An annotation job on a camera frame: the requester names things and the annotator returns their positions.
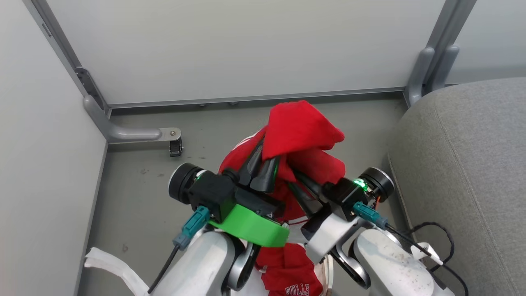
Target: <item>white partition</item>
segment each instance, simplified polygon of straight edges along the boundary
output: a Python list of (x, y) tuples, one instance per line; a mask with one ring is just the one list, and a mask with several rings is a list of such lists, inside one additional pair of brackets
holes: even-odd
[(74, 295), (106, 140), (21, 0), (0, 1), (0, 294)]
[(526, 76), (526, 1), (477, 0), (447, 84)]
[(404, 87), (444, 0), (48, 0), (111, 106)]

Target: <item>gray fabric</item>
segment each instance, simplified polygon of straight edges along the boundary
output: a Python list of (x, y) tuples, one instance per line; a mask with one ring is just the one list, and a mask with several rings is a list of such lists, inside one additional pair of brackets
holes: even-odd
[[(409, 226), (450, 230), (448, 265), (470, 294), (526, 295), (526, 78), (426, 95), (400, 121), (388, 157)], [(449, 253), (438, 228), (416, 237)], [(436, 275), (463, 295), (447, 271)]]

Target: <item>teal connector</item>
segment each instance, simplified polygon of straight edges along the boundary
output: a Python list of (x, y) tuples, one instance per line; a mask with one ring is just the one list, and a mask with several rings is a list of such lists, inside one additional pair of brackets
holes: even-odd
[(199, 206), (192, 217), (186, 221), (183, 231), (172, 242), (179, 245), (180, 250), (185, 250), (196, 233), (210, 220), (210, 211), (205, 206)]
[(364, 205), (362, 202), (357, 202), (352, 207), (354, 213), (364, 220), (367, 220), (380, 229), (385, 229), (387, 225), (387, 218), (380, 216), (374, 209)]

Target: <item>gray floor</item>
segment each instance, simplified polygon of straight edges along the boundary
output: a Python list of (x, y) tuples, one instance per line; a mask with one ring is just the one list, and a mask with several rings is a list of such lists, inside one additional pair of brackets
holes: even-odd
[[(399, 93), (363, 95), (357, 99), (350, 102), (312, 100), (316, 108), (345, 133), (345, 141), (330, 153), (345, 162), (349, 178), (369, 166), (381, 165), (390, 131), (406, 110)], [(122, 126), (179, 127), (185, 150), (183, 156), (170, 158), (166, 147), (156, 144), (111, 146), (88, 247), (96, 246), (119, 257), (151, 284), (171, 252), (171, 240), (191, 215), (189, 206), (167, 194), (167, 182), (173, 170), (184, 162), (217, 170), (235, 144), (266, 124), (270, 108), (270, 103), (265, 102), (114, 113), (112, 121)], [(381, 204), (380, 212), (389, 218), (395, 216), (394, 224), (402, 227), (395, 200)], [(334, 289), (342, 296), (368, 294), (338, 266)], [(132, 293), (118, 277), (101, 270), (84, 269), (79, 295)]]

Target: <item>red cloth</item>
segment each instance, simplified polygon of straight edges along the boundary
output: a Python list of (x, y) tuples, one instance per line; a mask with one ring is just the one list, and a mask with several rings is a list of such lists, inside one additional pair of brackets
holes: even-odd
[[(320, 184), (337, 183), (345, 175), (345, 165), (323, 151), (343, 141), (343, 133), (306, 101), (281, 103), (272, 108), (268, 125), (232, 150), (223, 160), (219, 172), (227, 167), (239, 170), (263, 137), (263, 160), (281, 155), (276, 186), (270, 195), (285, 202), (285, 221), (305, 216), (286, 185), (286, 181), (296, 181), (291, 167)], [(262, 248), (256, 263), (260, 267), (268, 267), (261, 278), (270, 291), (269, 296), (318, 296), (321, 293), (314, 265), (299, 245)]]

